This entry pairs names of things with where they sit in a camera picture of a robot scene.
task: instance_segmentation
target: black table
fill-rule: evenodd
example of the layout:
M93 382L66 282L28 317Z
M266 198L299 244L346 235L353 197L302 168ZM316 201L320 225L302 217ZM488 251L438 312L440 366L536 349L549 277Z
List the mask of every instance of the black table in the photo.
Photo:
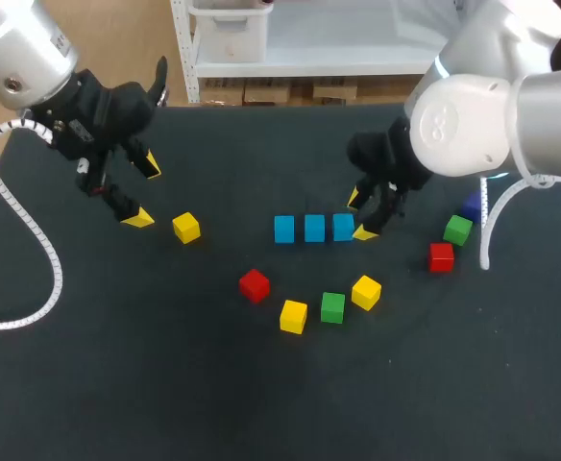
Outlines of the black table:
M426 269L475 179L432 180L376 241L273 243L276 214L342 210L347 140L398 110L163 110L145 134L162 176L115 171L157 220L142 230L16 133L0 171L65 284L48 317L0 333L0 460L561 460L561 185L511 203L487 273L476 231L453 274ZM203 237L184 246L171 220L186 211ZM254 267L272 282L261 305L237 288ZM321 324L322 292L363 274L381 302ZM0 320L51 283L0 199ZM309 305L302 336L279 331L285 299Z

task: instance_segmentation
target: white shelf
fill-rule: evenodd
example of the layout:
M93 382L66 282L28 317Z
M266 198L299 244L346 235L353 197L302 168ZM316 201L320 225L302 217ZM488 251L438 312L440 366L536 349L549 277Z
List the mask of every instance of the white shelf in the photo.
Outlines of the white shelf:
M445 15L417 1L362 0L358 7L349 0L277 0L266 61L218 63L198 54L195 72L206 78L423 74L459 21L455 11Z

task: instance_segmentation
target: white cable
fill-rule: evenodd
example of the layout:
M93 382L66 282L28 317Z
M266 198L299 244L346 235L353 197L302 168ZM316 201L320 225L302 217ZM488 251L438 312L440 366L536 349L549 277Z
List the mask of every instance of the white cable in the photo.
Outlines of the white cable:
M526 179L521 179L509 187L500 196L499 200L496 202L492 208L490 216L487 218L487 223L481 232L481 247L479 250L479 264L481 269L487 271L490 269L490 241L492 239L492 232L494 231L494 226L499 219L500 214L504 207L511 201L513 197L522 192L524 189L532 186L533 183L547 184L552 187L557 182L561 182L560 176L546 176L546 175L534 175L532 176L532 181L528 182Z
M52 142L52 131L44 127L43 125L39 125L32 120L20 120L14 119L11 122L6 122L0 125L0 137L10 132L11 130L17 128L24 128L27 130L31 130L45 142L50 144ZM59 300L59 296L61 295L62 290L62 269L61 269L61 262L59 261L59 257L57 256L57 252L55 252L54 247L46 237L46 234L39 228L37 223L33 220L31 215L27 213L27 211L22 207L22 205L15 199L12 195L10 190L3 184L0 177L0 194L8 203L9 206L12 207L13 211L22 219L24 224L31 230L34 236L39 240L39 243L43 247L43 250L48 255L48 259L50 259L50 264L52 265L52 272L54 274L54 287L52 289L52 293L50 294L50 298L46 303L38 310L36 313L25 317L20 320L13 320L10 322L0 322L0 330L6 329L16 329L26 327L37 320L44 317L50 310L54 307L54 305Z
M485 228L485 223L488 221L488 213L490 212L488 179L481 178L479 182L481 185L481 234L483 234L483 228Z

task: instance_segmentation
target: yellow cube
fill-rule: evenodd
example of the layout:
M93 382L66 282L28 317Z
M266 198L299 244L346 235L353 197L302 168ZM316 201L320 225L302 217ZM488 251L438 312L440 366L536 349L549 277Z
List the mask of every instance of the yellow cube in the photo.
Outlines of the yellow cube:
M200 223L191 213L185 213L172 220L174 233L183 243L189 243L198 238L200 234Z
M290 333L302 334L306 323L308 306L295 301L285 301L280 314L280 329Z
M373 308L380 298L380 283L375 282L369 277L363 276L354 285L351 292L351 301L364 310Z

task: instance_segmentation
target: cube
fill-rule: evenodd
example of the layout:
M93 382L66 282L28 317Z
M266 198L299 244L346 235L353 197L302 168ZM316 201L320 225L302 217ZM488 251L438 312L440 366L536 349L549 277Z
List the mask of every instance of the cube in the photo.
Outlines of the cube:
M364 310L370 310L380 298L380 283L363 276L354 285L351 292L351 301Z
M294 243L296 241L293 216L274 217L274 241L276 243Z
M350 213L334 214L332 217L334 242L351 242L354 239L355 222Z
M174 233L181 241L186 244L198 238L200 233L200 223L191 213L185 213L172 220Z
M308 306L295 301L285 301L280 314L280 329L290 333L302 334L306 323Z
M326 217L323 214L307 214L304 219L304 241L323 243L326 241Z
M445 228L443 240L446 242L454 243L458 246L463 246L469 238L473 222L466 218L453 215Z
M260 303L270 294L270 280L257 269L251 270L240 279L240 293L246 296L252 303Z
M453 245L451 243L430 244L429 267L431 273L451 272L453 262Z
M481 191L477 191L464 202L460 210L460 216L473 221L475 224L481 223Z
M345 295L324 293L321 300L321 321L328 324L342 324L345 313Z

